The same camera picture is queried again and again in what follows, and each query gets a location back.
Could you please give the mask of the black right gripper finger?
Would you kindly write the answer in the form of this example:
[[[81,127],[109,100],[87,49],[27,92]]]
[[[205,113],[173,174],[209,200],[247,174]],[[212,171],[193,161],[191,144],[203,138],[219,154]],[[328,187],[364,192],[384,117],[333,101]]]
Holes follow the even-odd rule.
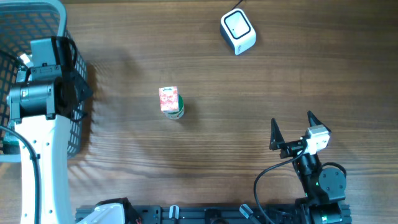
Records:
[[[312,113],[312,111],[308,111],[307,116],[310,127],[323,125],[323,123]]]
[[[277,125],[277,121],[275,118],[271,119],[271,137],[269,143],[270,150],[278,150],[281,148],[281,145],[284,144],[284,138],[280,132],[279,126]]]

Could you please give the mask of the green lid chicken jar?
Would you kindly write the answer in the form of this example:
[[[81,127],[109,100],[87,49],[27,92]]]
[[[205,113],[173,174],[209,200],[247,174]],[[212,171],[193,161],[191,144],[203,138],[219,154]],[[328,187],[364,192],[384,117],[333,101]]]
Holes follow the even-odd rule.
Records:
[[[183,102],[183,98],[179,95],[178,96],[178,111],[176,112],[164,112],[164,115],[168,119],[180,119],[185,112],[185,105]]]

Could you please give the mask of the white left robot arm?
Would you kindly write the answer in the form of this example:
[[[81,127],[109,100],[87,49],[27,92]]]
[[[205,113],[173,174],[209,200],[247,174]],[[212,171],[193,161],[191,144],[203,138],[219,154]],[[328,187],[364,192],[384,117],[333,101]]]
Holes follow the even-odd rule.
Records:
[[[68,147],[80,105],[93,92],[76,69],[78,51],[68,37],[31,42],[33,66],[7,97],[19,141],[21,223],[75,223],[68,184]]]

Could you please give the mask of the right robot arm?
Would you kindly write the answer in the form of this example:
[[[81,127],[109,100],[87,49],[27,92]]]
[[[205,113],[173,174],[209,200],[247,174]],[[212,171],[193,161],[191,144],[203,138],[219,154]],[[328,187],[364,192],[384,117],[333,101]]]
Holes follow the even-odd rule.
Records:
[[[346,198],[346,170],[335,162],[320,162],[317,152],[325,149],[331,130],[311,111],[307,112],[309,127],[299,140],[286,142],[275,119],[271,119],[270,149],[280,157],[294,158],[295,173],[305,196],[291,204],[267,205],[265,211],[274,223],[350,224]]]

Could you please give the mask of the red white tissue pack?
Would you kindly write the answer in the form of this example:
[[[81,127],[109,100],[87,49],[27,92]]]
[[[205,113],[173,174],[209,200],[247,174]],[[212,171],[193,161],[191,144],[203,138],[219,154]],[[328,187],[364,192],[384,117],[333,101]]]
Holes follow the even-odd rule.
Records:
[[[178,88],[176,86],[159,88],[159,99],[162,112],[178,111]]]

